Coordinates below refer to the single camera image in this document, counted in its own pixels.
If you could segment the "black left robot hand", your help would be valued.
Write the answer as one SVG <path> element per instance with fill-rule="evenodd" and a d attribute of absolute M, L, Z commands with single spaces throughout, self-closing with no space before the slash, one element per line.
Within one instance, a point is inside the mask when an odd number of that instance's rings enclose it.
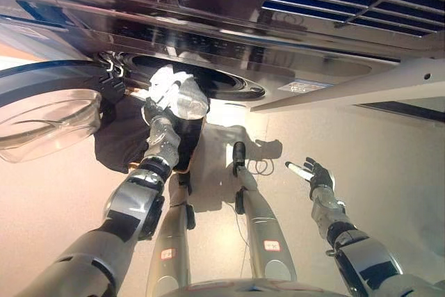
<path fill-rule="evenodd" d="M 181 83 L 174 81 L 169 86 L 152 86 L 141 109 L 144 121 L 149 125 L 152 119 L 163 115 L 164 111 L 177 102 Z"/>

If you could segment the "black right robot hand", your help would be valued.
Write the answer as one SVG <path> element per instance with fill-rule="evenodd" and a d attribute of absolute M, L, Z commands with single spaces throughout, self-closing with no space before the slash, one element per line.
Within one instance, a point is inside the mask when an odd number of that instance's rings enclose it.
<path fill-rule="evenodd" d="M 309 183 L 310 198 L 312 198 L 313 192 L 318 188 L 329 188 L 331 191 L 334 190 L 335 180 L 333 174 L 311 157 L 305 159 L 303 166 L 299 166 L 290 161 L 287 161 L 285 166 Z"/>

